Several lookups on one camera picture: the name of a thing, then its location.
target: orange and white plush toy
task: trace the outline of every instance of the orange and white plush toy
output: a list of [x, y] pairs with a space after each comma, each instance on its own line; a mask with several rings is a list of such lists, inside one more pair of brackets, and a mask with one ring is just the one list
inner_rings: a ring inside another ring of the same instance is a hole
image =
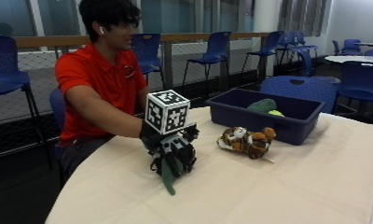
[[252, 133], [243, 127], [227, 129], [217, 139], [221, 148], [236, 152], [245, 152], [252, 160], [260, 159], [269, 151], [275, 129], [265, 128], [261, 133]]

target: collar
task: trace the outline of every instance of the collar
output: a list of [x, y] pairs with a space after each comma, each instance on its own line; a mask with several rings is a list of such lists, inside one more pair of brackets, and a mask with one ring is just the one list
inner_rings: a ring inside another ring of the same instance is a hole
[[120, 52], [116, 55], [116, 64], [114, 65], [104, 58], [104, 56], [99, 53], [98, 49], [95, 48], [95, 46], [91, 43], [88, 43], [84, 48], [86, 48], [87, 52], [90, 53], [91, 57], [98, 62], [98, 65], [102, 68], [102, 70], [104, 70], [104, 72], [107, 72], [114, 66], [122, 65], [122, 53]]

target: tennis ball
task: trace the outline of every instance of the tennis ball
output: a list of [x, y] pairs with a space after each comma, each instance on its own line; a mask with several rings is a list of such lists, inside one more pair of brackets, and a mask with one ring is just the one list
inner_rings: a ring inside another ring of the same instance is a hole
[[285, 115], [284, 115], [280, 111], [277, 111], [277, 110], [272, 110], [272, 111], [269, 112], [269, 114], [276, 115], [276, 116], [281, 116], [281, 117], [285, 116]]

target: blue plastic bin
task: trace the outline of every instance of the blue plastic bin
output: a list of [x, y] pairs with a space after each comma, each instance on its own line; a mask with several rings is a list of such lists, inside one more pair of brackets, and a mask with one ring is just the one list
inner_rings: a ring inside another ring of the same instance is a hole
[[[248, 106], [272, 99], [284, 117], [256, 113]], [[276, 140], [300, 146], [308, 138], [320, 117], [325, 102], [308, 101], [257, 91], [231, 90], [207, 101], [213, 123], [228, 127], [244, 127], [261, 132], [265, 127], [276, 131]]]

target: sleeve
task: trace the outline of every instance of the sleeve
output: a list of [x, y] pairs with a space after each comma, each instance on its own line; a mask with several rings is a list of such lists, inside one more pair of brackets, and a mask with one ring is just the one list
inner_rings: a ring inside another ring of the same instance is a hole
[[134, 64], [134, 67], [136, 68], [135, 71], [135, 76], [136, 76], [136, 91], [142, 91], [146, 87], [147, 87], [147, 80], [144, 78], [144, 75], [140, 72], [140, 67], [139, 67], [139, 63], [138, 63], [138, 57], [136, 54], [132, 50], [130, 50], [130, 58], [131, 58], [131, 62]]
[[91, 87], [88, 69], [84, 59], [74, 54], [66, 54], [55, 64], [55, 76], [59, 82], [59, 89], [63, 94], [75, 86], [86, 85]]

